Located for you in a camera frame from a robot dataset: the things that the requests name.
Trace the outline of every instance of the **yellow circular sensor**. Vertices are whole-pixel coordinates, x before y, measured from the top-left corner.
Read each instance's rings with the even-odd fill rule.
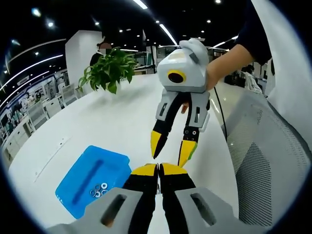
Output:
[[[168,78],[173,83],[182,83],[186,80],[186,76],[183,72],[178,70],[171,70],[168,72]]]

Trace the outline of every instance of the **black ceiling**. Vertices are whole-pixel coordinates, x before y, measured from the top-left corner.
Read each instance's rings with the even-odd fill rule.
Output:
[[[134,46],[140,44],[143,30],[150,39],[149,43],[173,44],[156,20],[167,27],[177,42],[190,37],[202,37],[205,38],[205,45],[214,46],[237,35],[244,23],[245,0],[221,0],[221,4],[216,4],[215,0],[142,1],[148,9],[141,9],[132,0],[37,0],[18,4],[7,1],[6,8],[10,9],[10,14],[5,19],[6,35],[20,44],[9,43],[7,58],[11,59],[24,50],[47,41],[69,39],[78,30],[102,31],[106,36],[105,41],[125,49],[134,49]],[[31,9],[34,7],[40,10],[40,18],[32,15]],[[54,23],[53,29],[47,27],[48,20]],[[95,25],[95,21],[100,23],[99,26]],[[1,83],[4,84],[16,73],[38,61],[65,55],[65,43],[66,41],[61,41],[41,46],[14,59],[9,63],[10,74],[1,72]],[[47,70],[53,73],[60,67],[66,68],[65,56],[27,70],[10,82],[5,93],[0,92],[0,100],[10,94],[11,86],[25,76],[35,76]]]

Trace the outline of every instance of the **white table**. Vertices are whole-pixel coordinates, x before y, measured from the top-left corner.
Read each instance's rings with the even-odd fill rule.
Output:
[[[116,96],[105,91],[92,92],[34,132],[16,155],[9,175],[26,209],[39,224],[47,228],[75,220],[58,201],[55,190],[89,145],[127,155],[132,170],[150,162],[177,163],[187,117],[182,114],[176,116],[161,154],[156,160],[151,158],[150,134],[161,93],[157,75],[135,76],[131,84],[122,83]],[[209,188],[231,204],[238,217],[232,160],[212,110],[210,115],[206,131],[199,136],[197,150],[184,168],[196,186]],[[156,196],[149,233],[168,233],[161,199],[161,195]]]

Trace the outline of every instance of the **potted plant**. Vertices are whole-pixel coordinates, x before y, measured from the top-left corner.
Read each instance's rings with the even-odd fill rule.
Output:
[[[121,51],[119,47],[114,48],[107,55],[100,57],[93,66],[84,70],[84,75],[79,79],[79,90],[82,92],[83,85],[90,83],[93,90],[102,87],[104,90],[116,94],[117,84],[126,78],[130,83],[134,75],[136,61],[132,55]]]

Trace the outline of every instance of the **white pillar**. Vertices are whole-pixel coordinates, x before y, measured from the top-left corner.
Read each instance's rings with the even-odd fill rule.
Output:
[[[75,88],[78,87],[84,69],[90,65],[92,55],[98,50],[97,44],[102,41],[102,32],[79,30],[65,44],[68,78]],[[83,92],[92,92],[89,84],[84,85]]]

